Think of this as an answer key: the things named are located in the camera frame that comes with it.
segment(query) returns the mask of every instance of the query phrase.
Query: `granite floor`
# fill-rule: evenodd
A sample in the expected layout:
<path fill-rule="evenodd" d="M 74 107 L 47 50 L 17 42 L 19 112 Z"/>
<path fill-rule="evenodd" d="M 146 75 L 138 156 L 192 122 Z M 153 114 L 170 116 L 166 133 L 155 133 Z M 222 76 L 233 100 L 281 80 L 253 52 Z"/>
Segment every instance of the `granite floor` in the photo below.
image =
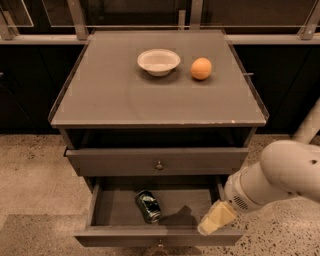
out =
<path fill-rule="evenodd" d="M 244 165 L 288 138 L 255 135 Z M 58 135 L 0 136 L 0 255 L 152 255 L 153 248 L 84 248 L 73 238 L 85 225 L 91 193 L 64 150 Z M 320 255 L 320 205 L 307 199 L 275 202 L 229 225 L 246 231 L 235 246 L 166 248 L 168 254 Z"/>

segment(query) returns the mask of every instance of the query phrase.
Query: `green can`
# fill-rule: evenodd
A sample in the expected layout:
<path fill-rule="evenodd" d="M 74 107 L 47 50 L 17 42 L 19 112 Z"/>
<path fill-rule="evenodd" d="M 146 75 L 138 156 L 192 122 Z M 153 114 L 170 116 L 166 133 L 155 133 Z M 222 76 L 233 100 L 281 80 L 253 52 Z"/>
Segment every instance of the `green can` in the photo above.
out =
<path fill-rule="evenodd" d="M 136 197 L 136 202 L 146 223 L 152 224 L 159 221 L 161 210 L 150 191 L 141 191 Z"/>

